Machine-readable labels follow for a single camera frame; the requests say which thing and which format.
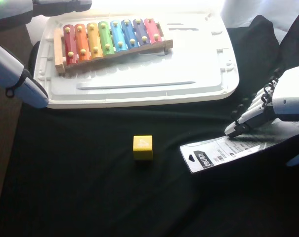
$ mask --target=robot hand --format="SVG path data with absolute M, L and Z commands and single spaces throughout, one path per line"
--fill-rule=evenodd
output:
M 55 16 L 72 11 L 89 10 L 92 0 L 0 0 L 0 31 L 27 24 L 38 15 Z M 9 98 L 19 97 L 36 108 L 48 105 L 45 89 L 24 65 L 0 46 L 0 86 Z
M 243 106 L 232 112 L 235 121 L 225 129 L 227 136 L 236 137 L 276 118 L 299 121 L 299 67 L 280 76 L 280 70 L 275 70 L 269 84 L 258 91 L 246 112 L 241 114 Z

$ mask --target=rainbow xylophone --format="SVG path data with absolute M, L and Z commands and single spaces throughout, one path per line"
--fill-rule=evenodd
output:
M 55 66 L 59 74 L 82 63 L 124 54 L 150 52 L 173 47 L 168 29 L 153 18 L 121 22 L 65 25 L 54 31 Z

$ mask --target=brown floor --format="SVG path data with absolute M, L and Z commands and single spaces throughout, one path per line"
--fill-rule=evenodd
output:
M 0 33 L 0 45 L 27 65 L 32 44 L 25 26 Z M 21 101 L 8 99 L 0 88 L 0 195 L 20 113 Z

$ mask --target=cube front face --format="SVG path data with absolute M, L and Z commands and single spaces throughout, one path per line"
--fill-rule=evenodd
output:
M 152 160 L 153 136 L 134 136 L 133 153 L 135 160 Z

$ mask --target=black tablecloth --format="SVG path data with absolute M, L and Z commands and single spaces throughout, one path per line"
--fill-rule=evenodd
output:
M 0 200 L 0 236 L 299 236 L 299 137 L 198 175 L 179 146 L 223 135 L 230 112 L 277 67 L 299 65 L 299 19 L 281 47 L 256 17 L 228 29 L 240 84 L 209 102 L 37 110 L 23 105 Z M 134 135 L 154 161 L 133 161 Z

